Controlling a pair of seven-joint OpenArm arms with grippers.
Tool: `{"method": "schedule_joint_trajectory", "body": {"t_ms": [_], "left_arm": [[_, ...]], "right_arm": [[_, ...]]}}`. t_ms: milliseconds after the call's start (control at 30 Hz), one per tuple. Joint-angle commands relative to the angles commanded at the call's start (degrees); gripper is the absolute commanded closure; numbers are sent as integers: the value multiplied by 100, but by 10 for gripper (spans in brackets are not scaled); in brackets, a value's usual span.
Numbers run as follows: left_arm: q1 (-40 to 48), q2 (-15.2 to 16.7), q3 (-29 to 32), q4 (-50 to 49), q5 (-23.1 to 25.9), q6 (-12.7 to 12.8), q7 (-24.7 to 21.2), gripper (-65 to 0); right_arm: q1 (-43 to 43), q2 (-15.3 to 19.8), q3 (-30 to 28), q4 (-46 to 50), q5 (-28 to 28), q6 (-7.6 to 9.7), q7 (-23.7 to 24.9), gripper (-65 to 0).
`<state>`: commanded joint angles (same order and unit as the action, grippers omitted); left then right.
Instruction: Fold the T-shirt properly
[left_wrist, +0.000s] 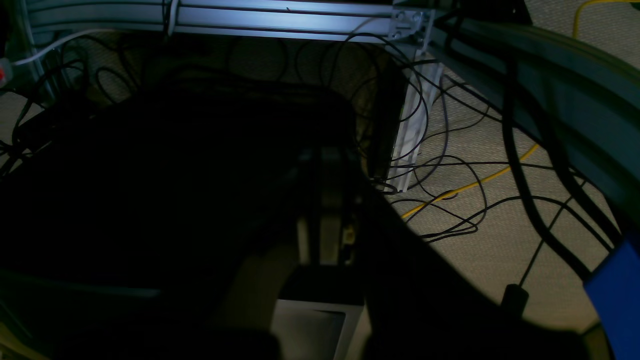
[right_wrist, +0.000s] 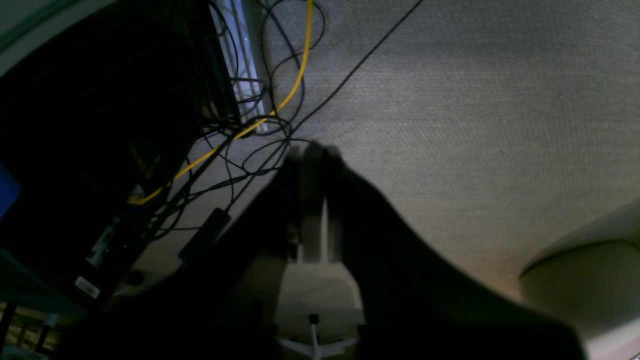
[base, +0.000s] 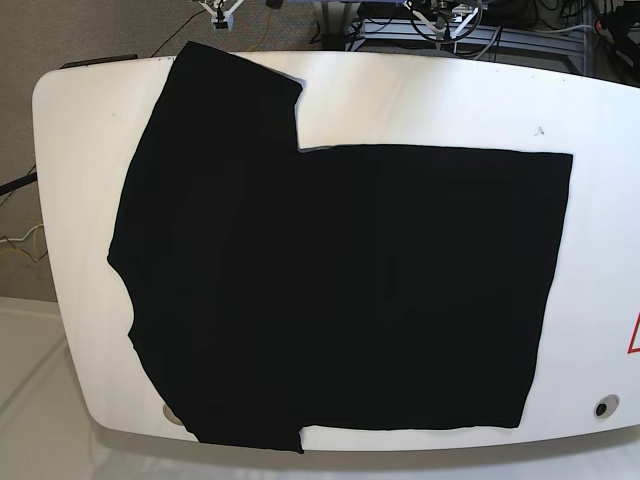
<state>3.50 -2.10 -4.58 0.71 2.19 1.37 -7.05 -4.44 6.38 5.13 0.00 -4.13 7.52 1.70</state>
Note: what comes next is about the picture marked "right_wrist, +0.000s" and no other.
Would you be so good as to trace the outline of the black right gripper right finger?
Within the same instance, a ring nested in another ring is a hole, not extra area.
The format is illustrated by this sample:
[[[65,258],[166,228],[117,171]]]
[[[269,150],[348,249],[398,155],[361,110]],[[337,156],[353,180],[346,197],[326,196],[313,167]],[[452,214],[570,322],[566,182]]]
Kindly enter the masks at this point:
[[[486,288],[430,248],[330,146],[327,200],[365,330],[356,360],[583,360],[575,331]]]

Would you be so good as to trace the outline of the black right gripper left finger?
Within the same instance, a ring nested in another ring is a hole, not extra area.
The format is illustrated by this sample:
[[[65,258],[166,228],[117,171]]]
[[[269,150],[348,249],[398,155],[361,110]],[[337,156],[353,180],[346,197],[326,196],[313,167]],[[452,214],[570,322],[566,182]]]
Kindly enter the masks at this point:
[[[295,146],[215,242],[150,289],[65,334],[67,360],[281,360],[275,309],[299,223],[304,155]]]

